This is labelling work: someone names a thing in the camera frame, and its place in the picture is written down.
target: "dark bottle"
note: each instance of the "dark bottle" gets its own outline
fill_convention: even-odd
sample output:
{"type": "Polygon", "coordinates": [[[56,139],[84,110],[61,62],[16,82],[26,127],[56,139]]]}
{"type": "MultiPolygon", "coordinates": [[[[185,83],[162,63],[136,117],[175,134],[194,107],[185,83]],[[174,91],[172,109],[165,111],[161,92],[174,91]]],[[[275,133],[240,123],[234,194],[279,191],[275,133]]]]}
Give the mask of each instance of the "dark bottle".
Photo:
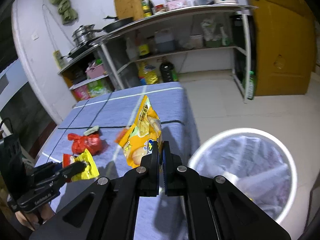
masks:
{"type": "Polygon", "coordinates": [[[174,65],[166,59],[160,65],[160,72],[164,83],[178,81],[174,65]]]}
{"type": "Polygon", "coordinates": [[[149,8],[150,8],[150,11],[152,13],[152,15],[155,15],[156,13],[156,8],[155,6],[153,5],[153,2],[151,0],[147,0],[148,1],[148,5],[149,5],[149,8]]]}

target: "human hand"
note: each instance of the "human hand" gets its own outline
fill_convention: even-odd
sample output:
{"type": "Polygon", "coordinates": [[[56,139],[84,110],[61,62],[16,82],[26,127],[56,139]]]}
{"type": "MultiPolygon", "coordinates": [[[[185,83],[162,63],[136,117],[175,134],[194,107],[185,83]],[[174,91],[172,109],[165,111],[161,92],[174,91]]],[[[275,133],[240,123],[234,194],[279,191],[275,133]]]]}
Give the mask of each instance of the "human hand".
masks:
{"type": "MultiPolygon", "coordinates": [[[[46,222],[47,220],[52,218],[54,215],[54,212],[51,209],[49,204],[45,204],[42,207],[40,207],[39,213],[40,213],[41,217],[43,218],[44,222],[46,222]]],[[[32,231],[34,231],[35,227],[39,226],[38,217],[35,214],[32,214],[32,213],[25,214],[25,216],[28,218],[28,220],[31,222],[32,225],[30,225],[30,223],[28,222],[26,217],[20,211],[16,212],[15,215],[16,215],[17,220],[20,222],[20,224],[30,228],[32,231]]]]}

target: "white laundry basket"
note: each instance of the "white laundry basket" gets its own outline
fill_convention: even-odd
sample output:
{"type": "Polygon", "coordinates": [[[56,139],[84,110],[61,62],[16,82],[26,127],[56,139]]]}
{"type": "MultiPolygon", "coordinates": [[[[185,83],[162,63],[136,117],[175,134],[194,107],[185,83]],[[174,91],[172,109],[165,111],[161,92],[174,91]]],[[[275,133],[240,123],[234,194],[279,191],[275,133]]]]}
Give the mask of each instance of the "white laundry basket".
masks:
{"type": "Polygon", "coordinates": [[[274,136],[252,128],[219,133],[189,160],[200,175],[225,176],[278,224],[297,190],[297,170],[288,149],[274,136]]]}

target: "white stripe on tablecloth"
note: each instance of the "white stripe on tablecloth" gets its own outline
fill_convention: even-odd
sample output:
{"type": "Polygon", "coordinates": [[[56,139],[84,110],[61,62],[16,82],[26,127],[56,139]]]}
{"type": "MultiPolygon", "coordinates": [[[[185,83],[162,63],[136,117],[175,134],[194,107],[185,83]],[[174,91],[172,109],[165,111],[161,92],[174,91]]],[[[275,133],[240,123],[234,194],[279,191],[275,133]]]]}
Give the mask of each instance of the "white stripe on tablecloth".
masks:
{"type": "Polygon", "coordinates": [[[111,98],[109,100],[97,101],[97,102],[93,102],[93,103],[86,104],[86,105],[83,105],[83,106],[75,106],[73,109],[84,107],[84,106],[89,106],[89,105],[94,105],[94,104],[98,104],[98,103],[103,103],[103,102],[106,102],[106,101],[112,101],[112,100],[122,99],[122,98],[130,98],[130,97],[141,96],[141,95],[147,95],[147,94],[151,94],[151,93],[167,91],[167,90],[173,90],[173,89],[183,89],[183,88],[182,87],[175,87],[175,88],[165,88],[165,89],[160,89],[160,90],[155,90],[155,91],[150,91],[150,92],[142,92],[142,93],[139,93],[139,94],[128,95],[128,96],[123,96],[123,97],[118,97],[118,98],[111,98]]]}
{"type": "MultiPolygon", "coordinates": [[[[129,119],[129,121],[128,121],[128,124],[127,124],[127,127],[126,127],[126,128],[129,128],[129,127],[132,125],[133,119],[134,119],[135,116],[136,116],[136,112],[137,112],[137,110],[138,110],[138,108],[139,108],[139,106],[140,106],[140,104],[141,104],[141,101],[142,101],[144,95],[146,94],[146,93],[145,93],[146,90],[147,90],[147,86],[143,86],[142,93],[140,93],[140,98],[139,98],[139,100],[137,101],[136,106],[134,107],[134,109],[133,109],[132,112],[131,112],[131,116],[130,116],[130,119],[129,119]]],[[[118,157],[118,154],[119,154],[119,152],[120,152],[121,150],[122,150],[122,148],[120,147],[120,145],[117,145],[117,149],[115,150],[115,152],[114,152],[114,154],[113,154],[113,157],[112,157],[112,161],[113,161],[113,162],[116,161],[116,159],[117,159],[117,157],[118,157]]],[[[108,170],[106,171],[106,177],[109,176],[111,169],[112,169],[112,166],[110,165],[110,166],[108,167],[108,170]]]]}
{"type": "Polygon", "coordinates": [[[52,158],[51,156],[49,156],[49,155],[45,154],[44,152],[42,153],[42,155],[44,155],[44,156],[46,156],[46,157],[49,157],[49,159],[51,159],[51,160],[55,161],[56,163],[61,163],[61,162],[62,162],[62,161],[58,161],[58,160],[57,160],[57,159],[55,159],[55,158],[52,158]]]}

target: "orange snack bag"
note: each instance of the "orange snack bag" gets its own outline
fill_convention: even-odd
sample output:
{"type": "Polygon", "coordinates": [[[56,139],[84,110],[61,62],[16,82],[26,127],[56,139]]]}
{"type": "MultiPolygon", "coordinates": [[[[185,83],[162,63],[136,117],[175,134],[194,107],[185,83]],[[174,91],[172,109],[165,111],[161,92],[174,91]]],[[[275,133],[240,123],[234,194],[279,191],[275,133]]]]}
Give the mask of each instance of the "orange snack bag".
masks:
{"type": "Polygon", "coordinates": [[[150,153],[149,140],[157,141],[161,150],[161,122],[149,98],[144,96],[133,125],[119,142],[129,166],[133,168],[140,166],[141,158],[150,153]]]}

